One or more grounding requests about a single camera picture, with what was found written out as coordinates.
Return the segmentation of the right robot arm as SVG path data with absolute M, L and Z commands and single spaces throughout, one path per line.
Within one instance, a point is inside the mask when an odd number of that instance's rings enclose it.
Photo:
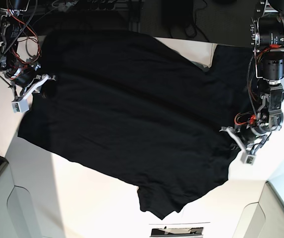
M 30 25 L 38 8 L 38 1 L 0 0 L 0 79 L 13 90 L 15 99 L 41 82 L 36 73 L 40 69 L 41 44 L 38 35 Z M 26 32 L 25 41 L 36 44 L 35 55 L 23 59 L 18 53 L 20 37 Z

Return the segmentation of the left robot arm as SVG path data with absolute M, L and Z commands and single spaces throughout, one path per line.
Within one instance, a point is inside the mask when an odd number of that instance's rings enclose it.
M 284 0 L 258 1 L 250 30 L 254 49 L 246 80 L 253 111 L 237 114 L 234 127 L 222 127 L 241 149 L 245 164 L 254 162 L 257 150 L 284 121 Z

